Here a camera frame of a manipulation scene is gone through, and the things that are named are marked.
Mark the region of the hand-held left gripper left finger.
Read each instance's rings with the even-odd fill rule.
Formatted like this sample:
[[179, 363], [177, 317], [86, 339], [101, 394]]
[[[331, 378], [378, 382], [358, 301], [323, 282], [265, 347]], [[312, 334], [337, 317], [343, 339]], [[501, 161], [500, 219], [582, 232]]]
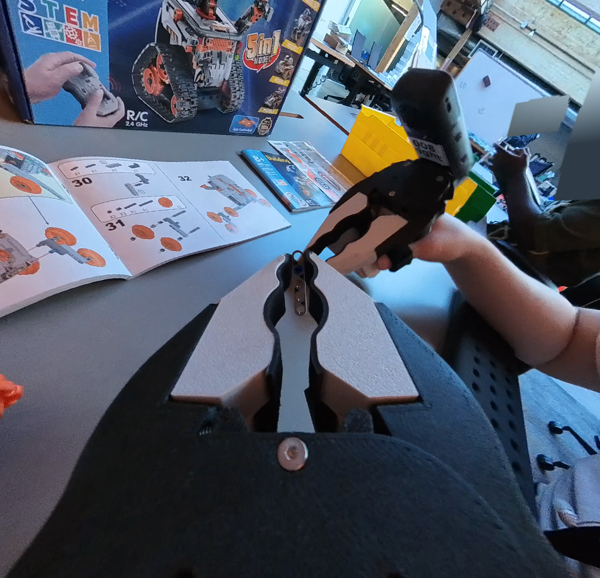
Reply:
[[286, 312], [288, 256], [276, 257], [221, 298], [177, 379], [177, 402], [237, 409], [254, 430], [275, 432], [283, 367], [276, 330]]

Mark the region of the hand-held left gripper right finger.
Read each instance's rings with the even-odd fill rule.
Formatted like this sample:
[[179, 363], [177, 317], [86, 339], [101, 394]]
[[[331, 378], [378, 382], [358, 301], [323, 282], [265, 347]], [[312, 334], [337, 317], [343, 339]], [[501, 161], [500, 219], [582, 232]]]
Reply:
[[311, 336], [305, 396], [316, 432], [353, 409], [416, 403], [419, 392], [371, 297], [314, 253], [305, 255]]

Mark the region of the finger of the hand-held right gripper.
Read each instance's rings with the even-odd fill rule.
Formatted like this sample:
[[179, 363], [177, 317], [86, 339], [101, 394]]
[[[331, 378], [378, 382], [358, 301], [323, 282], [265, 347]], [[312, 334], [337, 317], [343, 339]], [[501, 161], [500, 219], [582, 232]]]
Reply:
[[326, 259], [331, 267], [337, 272], [348, 275], [356, 273], [361, 277], [374, 277], [380, 271], [379, 258], [384, 253], [378, 253], [377, 248], [401, 230], [407, 221], [394, 214], [384, 214], [371, 221], [368, 236], [364, 237], [372, 244], [372, 256], [342, 256], [333, 255]]
[[368, 236], [373, 219], [371, 205], [364, 193], [356, 193], [333, 208], [304, 250], [321, 254], [329, 249], [335, 256], [372, 256]]

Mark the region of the long grey holed beam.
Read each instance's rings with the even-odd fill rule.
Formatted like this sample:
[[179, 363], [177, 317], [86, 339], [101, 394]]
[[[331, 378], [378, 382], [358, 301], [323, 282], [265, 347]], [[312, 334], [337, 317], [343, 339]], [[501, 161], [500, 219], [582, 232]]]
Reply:
[[[304, 267], [304, 275], [299, 277], [294, 275], [294, 267], [300, 265]], [[291, 288], [293, 295], [293, 305], [297, 316], [304, 316], [309, 308], [311, 268], [303, 251], [294, 251], [292, 253], [292, 280]]]

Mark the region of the person's right forearm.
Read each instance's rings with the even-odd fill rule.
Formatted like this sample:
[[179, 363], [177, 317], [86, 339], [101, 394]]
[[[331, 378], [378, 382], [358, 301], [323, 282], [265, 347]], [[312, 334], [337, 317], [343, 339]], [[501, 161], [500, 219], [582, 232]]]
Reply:
[[479, 236], [444, 265], [467, 302], [519, 360], [599, 392], [599, 311], [573, 306]]

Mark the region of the grey desk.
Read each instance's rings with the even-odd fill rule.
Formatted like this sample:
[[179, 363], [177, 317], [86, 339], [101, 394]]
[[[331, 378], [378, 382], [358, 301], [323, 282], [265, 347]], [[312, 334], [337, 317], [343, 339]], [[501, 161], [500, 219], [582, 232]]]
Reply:
[[[308, 141], [346, 177], [360, 173], [340, 156], [345, 133], [296, 92], [271, 138]], [[76, 129], [29, 125], [1, 89], [1, 144], [46, 162], [85, 155], [150, 161], [230, 161], [291, 222], [267, 237], [171, 262], [129, 281], [96, 282], [1, 318], [1, 373], [23, 397], [1, 418], [1, 577], [51, 514], [86, 441], [138, 368], [208, 304], [216, 302], [277, 255], [301, 250], [325, 210], [289, 215], [238, 156], [270, 151], [244, 135]], [[413, 261], [360, 285], [441, 352], [454, 283], [443, 266]], [[282, 428], [310, 427], [308, 386], [311, 318], [296, 318], [286, 295], [281, 328], [284, 363]]]

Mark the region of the person's right hand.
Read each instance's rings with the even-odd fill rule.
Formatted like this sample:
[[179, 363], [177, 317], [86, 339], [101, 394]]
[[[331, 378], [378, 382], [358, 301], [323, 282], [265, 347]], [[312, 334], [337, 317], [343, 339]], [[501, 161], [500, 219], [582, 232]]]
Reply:
[[452, 276], [457, 276], [467, 268], [480, 242], [477, 232], [445, 213], [437, 218], [425, 237], [409, 244], [410, 257], [440, 263]]

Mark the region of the yellow plastic bin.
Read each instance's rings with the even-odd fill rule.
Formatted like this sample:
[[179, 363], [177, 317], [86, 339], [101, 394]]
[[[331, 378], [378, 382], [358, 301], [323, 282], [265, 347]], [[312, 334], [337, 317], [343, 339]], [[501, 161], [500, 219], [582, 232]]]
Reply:
[[418, 158], [397, 118], [366, 106], [357, 115], [341, 155], [365, 177], [395, 162]]
[[446, 203], [445, 212], [456, 216], [476, 189], [477, 184], [470, 177], [465, 178], [460, 185], [455, 187], [452, 199]]

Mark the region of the white orange printed leaflet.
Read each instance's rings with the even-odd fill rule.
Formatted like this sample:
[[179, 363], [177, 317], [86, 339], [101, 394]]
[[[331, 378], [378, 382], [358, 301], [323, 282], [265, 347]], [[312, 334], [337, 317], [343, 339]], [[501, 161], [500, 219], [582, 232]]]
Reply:
[[267, 141], [279, 154], [289, 159], [300, 175], [317, 187], [332, 204], [337, 203], [351, 184], [341, 170], [337, 169], [308, 141]]

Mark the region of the blue closed booklet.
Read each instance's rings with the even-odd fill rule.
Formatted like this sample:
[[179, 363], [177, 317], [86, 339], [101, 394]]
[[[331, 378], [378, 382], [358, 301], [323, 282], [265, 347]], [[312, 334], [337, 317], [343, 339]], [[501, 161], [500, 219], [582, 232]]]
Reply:
[[239, 155], [291, 213], [333, 207], [334, 200], [287, 157], [252, 149], [243, 149]]

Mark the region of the green plastic bin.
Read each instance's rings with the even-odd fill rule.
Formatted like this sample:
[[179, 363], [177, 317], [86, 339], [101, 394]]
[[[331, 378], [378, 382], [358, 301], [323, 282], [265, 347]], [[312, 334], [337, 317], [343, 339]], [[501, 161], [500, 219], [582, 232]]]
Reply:
[[477, 184], [477, 189], [455, 217], [462, 222], [479, 222], [495, 205], [497, 187], [493, 183], [491, 170], [480, 163], [474, 164], [468, 177]]

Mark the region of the black perforated chair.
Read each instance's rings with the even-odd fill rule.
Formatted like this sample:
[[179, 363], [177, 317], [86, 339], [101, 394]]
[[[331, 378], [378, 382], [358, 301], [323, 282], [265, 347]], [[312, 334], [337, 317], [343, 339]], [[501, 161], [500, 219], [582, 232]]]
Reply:
[[456, 291], [451, 298], [442, 357], [484, 409], [507, 454], [517, 483], [537, 515], [519, 377], [529, 366]]

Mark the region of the standing pale display panel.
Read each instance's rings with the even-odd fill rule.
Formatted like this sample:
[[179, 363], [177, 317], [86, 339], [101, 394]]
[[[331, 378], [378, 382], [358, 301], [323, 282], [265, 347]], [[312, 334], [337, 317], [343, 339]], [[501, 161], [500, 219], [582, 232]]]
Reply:
[[411, 69], [437, 69], [438, 22], [430, 0], [417, 0], [421, 28], [410, 59]]

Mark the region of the person's white t-shirt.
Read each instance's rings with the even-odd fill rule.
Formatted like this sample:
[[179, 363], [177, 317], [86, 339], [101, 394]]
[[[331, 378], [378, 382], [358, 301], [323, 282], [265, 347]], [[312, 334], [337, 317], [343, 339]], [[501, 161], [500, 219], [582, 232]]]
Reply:
[[552, 475], [537, 500], [541, 530], [564, 557], [599, 568], [599, 454]]

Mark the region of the blue printed toy box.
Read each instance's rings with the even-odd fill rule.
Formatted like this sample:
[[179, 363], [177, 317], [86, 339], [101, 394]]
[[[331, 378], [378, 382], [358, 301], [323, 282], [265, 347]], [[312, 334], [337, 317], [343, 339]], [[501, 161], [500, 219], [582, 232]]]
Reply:
[[327, 0], [1, 0], [23, 122], [270, 135]]

